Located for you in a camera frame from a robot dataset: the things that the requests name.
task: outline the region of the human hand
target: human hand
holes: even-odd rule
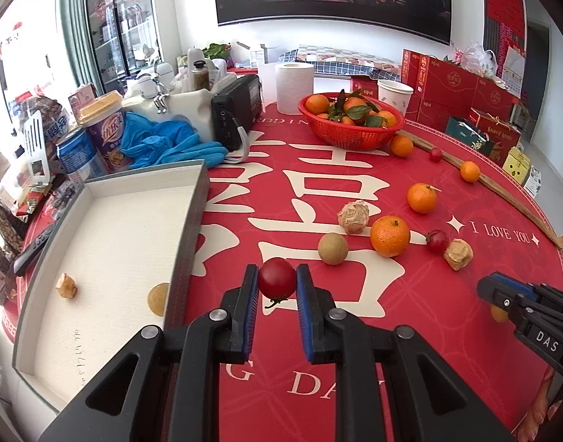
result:
[[[543,376],[542,384],[537,390],[536,397],[533,402],[531,402],[527,415],[517,428],[518,442],[531,442],[535,440],[539,426],[542,425],[546,418],[546,413],[548,414],[548,419],[551,419],[558,410],[558,407],[560,407],[562,401],[549,407],[548,391],[552,385],[553,376],[554,368],[549,366]]]

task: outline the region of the glass door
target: glass door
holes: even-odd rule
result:
[[[115,0],[86,0],[91,43],[105,90],[121,90],[119,79],[127,76],[121,45],[121,25],[116,20]]]
[[[151,0],[114,1],[125,65],[130,74],[136,74],[159,57],[153,5]]]

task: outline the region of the yellow lid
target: yellow lid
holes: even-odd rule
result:
[[[79,123],[83,126],[92,126],[99,123],[111,114],[122,108],[123,97],[116,90],[110,91],[84,106],[79,111]]]
[[[520,165],[525,166],[525,168],[529,168],[531,165],[529,157],[524,152],[519,151],[519,148],[516,146],[513,146],[508,153],[512,155],[512,157],[515,158]]]

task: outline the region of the metal screw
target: metal screw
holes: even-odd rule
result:
[[[334,320],[343,320],[347,317],[347,313],[343,309],[332,308],[329,311],[329,317]]]
[[[224,309],[214,309],[210,312],[210,319],[212,320],[225,320],[228,312]]]
[[[159,329],[157,326],[146,326],[140,331],[140,335],[145,339],[153,339],[154,337],[157,337],[158,333]]]
[[[398,326],[396,328],[396,334],[401,339],[412,339],[415,335],[415,330],[410,326]]]

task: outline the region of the green curtain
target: green curtain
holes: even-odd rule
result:
[[[103,94],[89,38],[85,0],[56,0],[56,21],[60,23],[74,80],[78,85],[93,83],[98,95]]]

